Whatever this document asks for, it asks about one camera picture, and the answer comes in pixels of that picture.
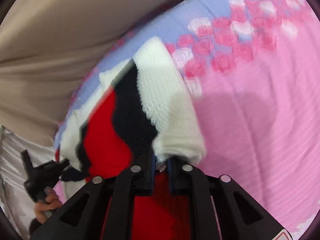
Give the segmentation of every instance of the metal screw head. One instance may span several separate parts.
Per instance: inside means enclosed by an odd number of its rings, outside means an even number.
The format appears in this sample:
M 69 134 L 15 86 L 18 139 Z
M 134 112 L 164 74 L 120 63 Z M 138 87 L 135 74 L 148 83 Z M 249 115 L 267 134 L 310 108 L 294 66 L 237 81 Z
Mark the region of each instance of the metal screw head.
M 92 179 L 92 182 L 94 183 L 94 184 L 99 184 L 99 183 L 101 183 L 103 181 L 103 179 L 100 177 L 100 176 L 96 176 L 96 177 L 94 177 L 93 179 Z
M 192 171 L 193 167 L 191 165 L 189 165 L 189 164 L 185 164 L 185 165 L 182 166 L 182 169 L 184 171 Z
M 130 168 L 130 170 L 131 170 L 132 172 L 139 172 L 139 171 L 141 171 L 141 167 L 138 166 L 138 165 L 134 165 L 134 166 L 132 166 L 132 167 Z
M 223 182 L 225 182 L 225 183 L 228 183 L 228 182 L 231 181 L 231 177 L 228 176 L 228 175 L 222 175 L 222 176 L 220 177 L 220 179 L 221 179 L 221 181 L 223 181 Z

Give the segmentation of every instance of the white rose print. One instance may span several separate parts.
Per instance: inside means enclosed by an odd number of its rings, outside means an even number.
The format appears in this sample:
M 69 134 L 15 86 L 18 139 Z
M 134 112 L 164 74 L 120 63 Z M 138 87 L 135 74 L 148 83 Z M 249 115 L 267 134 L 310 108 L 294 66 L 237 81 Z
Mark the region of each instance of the white rose print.
M 231 29 L 237 34 L 242 35 L 251 35 L 254 31 L 254 28 L 249 21 L 245 21 L 244 23 L 233 21 L 231 23 Z
M 298 35 L 298 28 L 289 20 L 283 20 L 281 28 L 288 38 L 294 39 Z
M 259 6 L 262 10 L 264 10 L 267 13 L 276 14 L 276 7 L 273 5 L 273 3 L 271 1 L 263 1 L 261 3 L 259 3 Z
M 188 29 L 196 33 L 200 26 L 211 26 L 211 22 L 208 18 L 196 18 L 189 23 Z
M 229 4 L 231 6 L 241 6 L 243 9 L 245 8 L 244 0 L 229 0 Z
M 202 95 L 201 83 L 198 77 L 192 79 L 184 77 L 184 82 L 189 90 L 189 93 L 197 98 Z
M 300 3 L 301 5 L 305 5 L 306 4 L 306 1 L 305 0 L 297 0 L 298 3 Z
M 291 8 L 294 8 L 294 9 L 299 9 L 300 8 L 300 4 L 298 4 L 295 0 L 285 0 L 285 2 Z
M 189 48 L 177 49 L 172 53 L 172 59 L 179 69 L 182 69 L 189 60 L 193 58 L 192 50 Z

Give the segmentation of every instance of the beige fabric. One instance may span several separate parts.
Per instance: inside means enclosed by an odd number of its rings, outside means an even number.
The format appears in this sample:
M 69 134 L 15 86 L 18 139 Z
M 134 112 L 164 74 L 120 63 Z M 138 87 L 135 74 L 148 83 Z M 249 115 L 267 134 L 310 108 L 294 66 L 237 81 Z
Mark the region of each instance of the beige fabric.
M 0 25 L 0 124 L 51 146 L 82 78 L 165 1 L 17 0 Z

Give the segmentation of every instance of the red fabric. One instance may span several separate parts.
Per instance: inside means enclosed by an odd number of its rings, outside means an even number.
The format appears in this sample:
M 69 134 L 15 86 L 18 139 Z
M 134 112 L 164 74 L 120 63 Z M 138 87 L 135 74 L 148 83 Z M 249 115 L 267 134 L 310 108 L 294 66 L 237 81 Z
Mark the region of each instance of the red fabric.
M 84 146 L 92 164 L 89 170 L 92 176 L 111 178 L 131 163 L 129 147 L 112 126 L 115 101 L 116 94 L 111 91 L 88 122 Z M 188 198 L 170 195 L 166 173 L 155 177 L 155 190 L 151 197 L 135 198 L 132 240 L 144 239 L 190 239 Z
M 131 163 L 129 147 L 112 126 L 115 102 L 116 93 L 113 90 L 106 93 L 88 122 L 84 147 L 91 162 L 89 173 L 92 176 L 115 177 Z

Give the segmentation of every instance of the finger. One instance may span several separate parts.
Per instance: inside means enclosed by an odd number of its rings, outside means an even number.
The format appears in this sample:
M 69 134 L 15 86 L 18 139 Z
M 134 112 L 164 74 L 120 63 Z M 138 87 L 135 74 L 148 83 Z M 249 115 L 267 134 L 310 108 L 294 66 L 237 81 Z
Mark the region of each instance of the finger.
M 37 202 L 35 204 L 34 211 L 35 211 L 36 219 L 41 224 L 43 224 L 47 220 L 46 216 L 42 213 L 42 211 L 45 210 L 46 208 L 47 208 L 47 205 L 44 203 Z
M 48 204 L 49 210 L 55 210 L 57 208 L 60 208 L 62 206 L 62 202 L 58 199 L 53 200 L 50 204 Z
M 37 212 L 36 212 L 36 220 L 38 220 L 38 222 L 39 222 L 40 224 L 43 224 L 44 222 L 47 221 L 47 218 L 46 218 L 46 216 L 45 216 L 42 212 L 40 212 L 40 213 L 37 213 Z
M 51 203 L 53 200 L 57 200 L 57 199 L 59 199 L 59 196 L 57 194 L 50 194 L 44 200 L 47 203 Z
M 55 192 L 52 188 L 50 188 L 50 187 L 46 187 L 46 188 L 44 189 L 44 192 L 45 192 L 47 195 L 55 194 L 55 193 L 56 193 L 56 192 Z
M 50 204 L 37 202 L 35 205 L 35 212 L 43 212 L 49 210 L 55 210 L 62 206 L 62 202 L 60 200 L 53 200 Z

